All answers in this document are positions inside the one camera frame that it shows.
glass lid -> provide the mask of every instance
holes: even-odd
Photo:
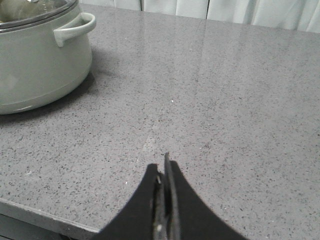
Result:
[[[0,30],[47,19],[77,0],[0,0]]]

gray countertop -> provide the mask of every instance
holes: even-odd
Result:
[[[249,239],[319,240],[319,34],[82,9],[97,18],[91,74],[0,116],[0,214],[89,238],[169,151]]]

kitchen counter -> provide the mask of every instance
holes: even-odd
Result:
[[[165,152],[251,240],[319,240],[320,35],[82,5],[92,71],[0,116],[0,214],[88,239]]]

lid rim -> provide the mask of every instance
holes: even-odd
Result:
[[[26,28],[45,23],[54,19],[56,16],[59,17],[61,13],[64,13],[67,10],[73,9],[78,4],[78,0],[74,0],[68,2],[64,6],[57,8],[55,11],[46,12],[40,15],[36,15],[33,17],[28,17],[22,20],[15,20],[9,22],[0,23],[0,33],[10,32],[16,29],[23,29],[24,26]]]

black object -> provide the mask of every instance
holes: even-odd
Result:
[[[246,240],[217,217],[165,154],[164,175],[148,165],[122,211],[92,240]]]

